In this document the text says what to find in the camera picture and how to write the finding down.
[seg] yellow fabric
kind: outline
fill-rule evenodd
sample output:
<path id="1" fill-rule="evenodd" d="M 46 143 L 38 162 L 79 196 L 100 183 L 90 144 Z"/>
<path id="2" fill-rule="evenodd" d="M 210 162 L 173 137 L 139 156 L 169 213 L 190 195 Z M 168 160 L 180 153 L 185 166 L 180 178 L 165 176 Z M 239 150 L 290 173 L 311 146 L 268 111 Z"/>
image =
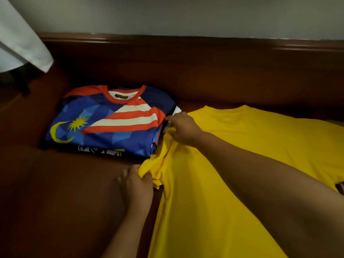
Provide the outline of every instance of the yellow fabric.
<path id="1" fill-rule="evenodd" d="M 191 112 L 202 130 L 291 165 L 335 189 L 344 181 L 344 128 L 242 106 Z M 139 169 L 164 185 L 150 258 L 286 257 L 208 160 L 164 136 L 161 152 Z"/>

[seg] white cloth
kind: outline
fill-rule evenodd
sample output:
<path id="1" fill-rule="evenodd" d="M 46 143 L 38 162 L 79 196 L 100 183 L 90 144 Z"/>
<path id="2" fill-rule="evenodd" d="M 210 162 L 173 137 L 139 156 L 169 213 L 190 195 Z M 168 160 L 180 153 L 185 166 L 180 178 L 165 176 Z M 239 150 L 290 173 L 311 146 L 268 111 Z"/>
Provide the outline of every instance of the white cloth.
<path id="1" fill-rule="evenodd" d="M 8 0 L 0 0 L 0 72 L 30 62 L 44 72 L 53 57 Z"/>

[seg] clothing tag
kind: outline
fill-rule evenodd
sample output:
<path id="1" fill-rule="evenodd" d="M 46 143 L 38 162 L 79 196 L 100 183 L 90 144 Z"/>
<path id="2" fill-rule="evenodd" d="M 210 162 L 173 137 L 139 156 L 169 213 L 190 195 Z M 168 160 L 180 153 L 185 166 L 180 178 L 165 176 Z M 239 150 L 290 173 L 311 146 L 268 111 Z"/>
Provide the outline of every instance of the clothing tag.
<path id="1" fill-rule="evenodd" d="M 128 99 L 129 98 L 129 96 L 124 96 L 124 95 L 120 95 L 120 94 L 116 94 L 115 97 L 120 98 L 120 99 Z"/>

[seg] t-shirt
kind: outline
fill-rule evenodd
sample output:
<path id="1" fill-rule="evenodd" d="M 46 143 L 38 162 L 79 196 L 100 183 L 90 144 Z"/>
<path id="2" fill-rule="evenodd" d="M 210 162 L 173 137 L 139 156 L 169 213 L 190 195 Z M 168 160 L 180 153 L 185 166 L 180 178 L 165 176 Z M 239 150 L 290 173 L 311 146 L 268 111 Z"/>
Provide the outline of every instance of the t-shirt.
<path id="1" fill-rule="evenodd" d="M 344 181 L 344 128 L 242 106 L 191 112 L 202 130 L 293 166 L 333 190 Z M 166 134 L 140 167 L 164 186 L 149 257 L 286 257 L 259 220 L 195 148 Z"/>
<path id="2" fill-rule="evenodd" d="M 47 141 L 141 156 L 151 156 L 164 119 L 175 108 L 165 92 L 145 85 L 110 91 L 105 85 L 80 87 L 70 91 L 62 104 Z"/>

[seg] blue jersey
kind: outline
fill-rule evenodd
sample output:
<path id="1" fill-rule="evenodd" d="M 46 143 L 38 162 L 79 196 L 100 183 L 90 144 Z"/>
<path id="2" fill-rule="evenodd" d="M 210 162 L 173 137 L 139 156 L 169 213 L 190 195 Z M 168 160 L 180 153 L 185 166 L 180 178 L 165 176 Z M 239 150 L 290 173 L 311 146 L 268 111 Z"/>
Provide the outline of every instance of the blue jersey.
<path id="1" fill-rule="evenodd" d="M 104 85 L 80 87 L 70 91 L 62 103 L 47 141 L 147 157 L 153 153 L 165 117 L 175 108 L 165 92 L 145 85 L 110 91 Z"/>

